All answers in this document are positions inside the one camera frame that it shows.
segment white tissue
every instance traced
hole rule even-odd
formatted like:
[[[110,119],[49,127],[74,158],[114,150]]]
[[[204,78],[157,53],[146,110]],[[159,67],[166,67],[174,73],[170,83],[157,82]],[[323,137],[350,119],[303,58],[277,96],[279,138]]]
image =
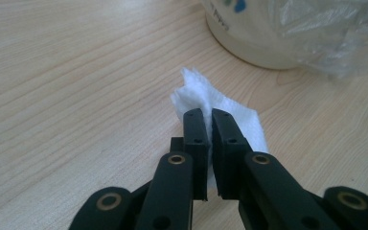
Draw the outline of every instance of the white tissue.
[[[175,106],[175,111],[181,122],[184,113],[194,108],[200,108],[204,116],[210,146],[212,146],[212,109],[226,111],[232,114],[241,129],[241,133],[254,151],[268,152],[265,134],[256,110],[225,97],[196,69],[191,71],[183,68],[181,74],[184,77],[184,86],[175,89],[171,94],[172,104]]]

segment tissue paper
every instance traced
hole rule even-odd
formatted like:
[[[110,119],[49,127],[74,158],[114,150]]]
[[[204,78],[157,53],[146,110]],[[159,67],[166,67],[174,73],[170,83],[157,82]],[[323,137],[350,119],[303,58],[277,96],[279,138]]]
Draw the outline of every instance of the tissue paper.
[[[265,134],[260,124],[256,110],[247,108],[217,91],[217,89],[196,69],[193,71],[183,68],[181,74],[184,77],[184,86],[175,89],[171,94],[172,104],[175,107],[180,121],[187,111],[200,108],[204,115],[210,146],[212,146],[212,109],[224,110],[234,117],[241,133],[247,139],[254,151],[268,152],[265,142]],[[209,153],[209,165],[211,166],[212,152]]]

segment paper towel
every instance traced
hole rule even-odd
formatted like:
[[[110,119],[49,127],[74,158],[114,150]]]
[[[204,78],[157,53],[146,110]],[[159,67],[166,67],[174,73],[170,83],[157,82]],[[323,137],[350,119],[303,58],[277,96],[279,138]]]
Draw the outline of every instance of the paper towel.
[[[232,114],[241,129],[241,133],[254,151],[268,152],[265,134],[256,110],[247,108],[225,97],[196,69],[191,71],[183,68],[181,74],[184,77],[184,86],[175,89],[171,94],[172,104],[175,106],[175,111],[181,122],[184,113],[194,108],[200,108],[204,116],[209,143],[212,146],[212,109],[217,108],[226,111]],[[210,151],[210,166],[212,164],[211,157],[212,152]],[[214,181],[215,179],[209,179],[209,186]]]

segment napkin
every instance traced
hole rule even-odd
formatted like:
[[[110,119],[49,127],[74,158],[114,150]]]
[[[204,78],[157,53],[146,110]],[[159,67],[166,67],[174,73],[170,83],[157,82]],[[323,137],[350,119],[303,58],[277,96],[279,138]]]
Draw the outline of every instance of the napkin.
[[[207,135],[212,146],[212,109],[226,111],[234,117],[241,133],[254,151],[268,152],[265,134],[256,110],[247,108],[217,91],[217,89],[196,69],[183,68],[184,86],[175,89],[171,94],[172,104],[180,121],[187,111],[200,108],[204,116]],[[212,165],[212,151],[209,151],[209,166]],[[212,167],[209,167],[208,185],[214,184]]]

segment light wood surface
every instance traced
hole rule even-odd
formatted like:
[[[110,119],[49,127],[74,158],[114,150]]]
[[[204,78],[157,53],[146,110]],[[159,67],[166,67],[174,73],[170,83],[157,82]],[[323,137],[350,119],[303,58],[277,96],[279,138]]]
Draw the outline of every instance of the light wood surface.
[[[195,67],[256,109],[307,190],[368,195],[368,73],[271,71],[223,49],[199,1],[0,0],[0,229],[67,229],[94,192],[152,179],[182,135],[170,94]],[[243,229],[209,191],[193,229]]]

